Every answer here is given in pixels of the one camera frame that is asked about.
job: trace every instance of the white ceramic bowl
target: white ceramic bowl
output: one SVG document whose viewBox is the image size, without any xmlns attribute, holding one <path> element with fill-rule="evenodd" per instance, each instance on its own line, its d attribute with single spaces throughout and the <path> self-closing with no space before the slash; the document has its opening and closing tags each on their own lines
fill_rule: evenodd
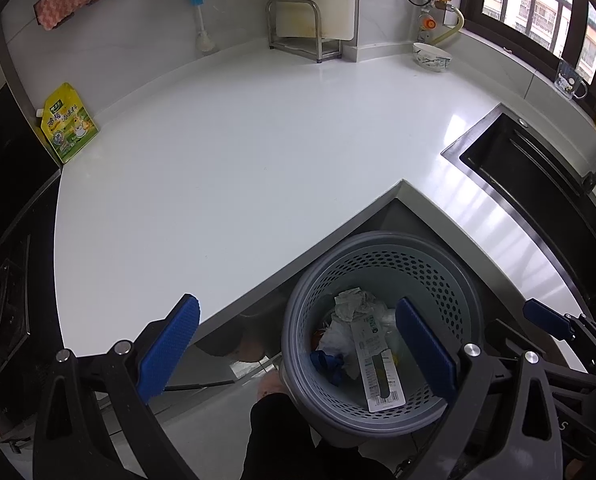
<svg viewBox="0 0 596 480">
<path fill-rule="evenodd" d="M 425 43 L 414 43 L 414 58 L 421 67 L 434 72 L 444 72 L 452 62 L 449 52 Z"/>
</svg>

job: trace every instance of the countertop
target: countertop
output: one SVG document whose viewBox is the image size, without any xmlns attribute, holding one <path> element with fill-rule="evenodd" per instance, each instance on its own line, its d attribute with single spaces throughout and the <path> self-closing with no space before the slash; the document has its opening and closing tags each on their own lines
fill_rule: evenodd
<svg viewBox="0 0 596 480">
<path fill-rule="evenodd" d="M 530 237 L 441 156 L 504 100 L 470 74 L 459 62 L 427 72 L 407 55 L 318 65 L 254 42 L 99 114 L 101 132 L 60 183 L 55 274 L 65 346 L 86 355 L 133 340 L 186 292 L 200 301 L 199 334 L 207 333 L 403 180 L 525 298 L 578 315 Z M 511 107 L 557 138 L 528 105 Z"/>
</svg>

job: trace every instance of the yellow seasoning bag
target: yellow seasoning bag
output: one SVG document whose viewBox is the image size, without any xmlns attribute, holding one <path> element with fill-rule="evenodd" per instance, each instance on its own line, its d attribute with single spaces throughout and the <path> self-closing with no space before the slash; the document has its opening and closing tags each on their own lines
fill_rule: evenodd
<svg viewBox="0 0 596 480">
<path fill-rule="evenodd" d="M 63 164 L 98 133 L 69 83 L 62 83 L 44 102 L 41 128 Z"/>
</svg>

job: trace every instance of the yellow hose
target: yellow hose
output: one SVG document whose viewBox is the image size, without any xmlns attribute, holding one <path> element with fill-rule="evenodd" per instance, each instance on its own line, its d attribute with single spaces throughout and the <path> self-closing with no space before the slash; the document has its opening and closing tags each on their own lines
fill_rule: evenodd
<svg viewBox="0 0 596 480">
<path fill-rule="evenodd" d="M 458 7 L 454 7 L 454 12 L 456 13 L 456 16 L 458 16 L 458 24 L 455 27 L 450 28 L 446 33 L 441 34 L 437 38 L 434 38 L 433 40 L 429 41 L 430 45 L 437 45 L 441 41 L 444 41 L 447 38 L 452 37 L 456 32 L 458 32 L 464 27 L 464 16 L 462 15 L 462 12 L 460 12 L 460 9 Z"/>
</svg>

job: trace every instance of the glass mug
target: glass mug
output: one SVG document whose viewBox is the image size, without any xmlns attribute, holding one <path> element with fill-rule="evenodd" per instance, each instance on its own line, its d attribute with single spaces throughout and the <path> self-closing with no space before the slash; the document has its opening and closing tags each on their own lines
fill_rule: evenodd
<svg viewBox="0 0 596 480">
<path fill-rule="evenodd" d="M 553 85 L 567 99 L 573 97 L 576 99 L 584 99 L 588 92 L 587 83 L 583 81 L 582 76 L 564 59 L 561 59 L 558 64 L 558 73 L 556 74 L 556 81 L 553 82 Z M 584 86 L 585 93 L 577 95 L 576 90 L 578 90 L 580 85 Z"/>
</svg>

